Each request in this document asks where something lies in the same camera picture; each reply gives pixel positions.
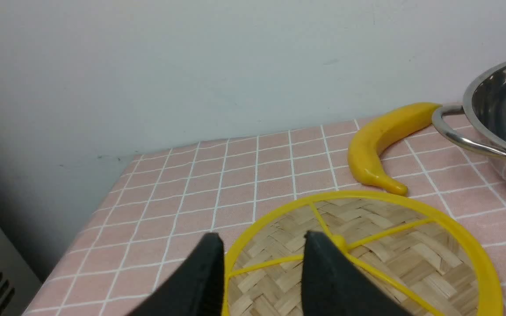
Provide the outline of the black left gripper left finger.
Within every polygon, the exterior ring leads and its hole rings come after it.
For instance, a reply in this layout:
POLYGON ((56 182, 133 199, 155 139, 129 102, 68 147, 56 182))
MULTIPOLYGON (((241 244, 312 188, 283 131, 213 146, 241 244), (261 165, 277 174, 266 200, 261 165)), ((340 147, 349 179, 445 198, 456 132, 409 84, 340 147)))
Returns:
POLYGON ((206 233, 180 266, 129 316, 221 316, 224 304, 224 243, 206 233))

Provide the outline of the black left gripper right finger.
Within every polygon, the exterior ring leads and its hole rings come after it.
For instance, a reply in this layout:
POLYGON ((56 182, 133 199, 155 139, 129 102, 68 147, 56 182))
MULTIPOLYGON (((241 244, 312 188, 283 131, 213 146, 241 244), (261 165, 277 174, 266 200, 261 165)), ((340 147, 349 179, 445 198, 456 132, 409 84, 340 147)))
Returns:
POLYGON ((305 234, 302 310, 305 316, 410 315, 318 231, 305 234))

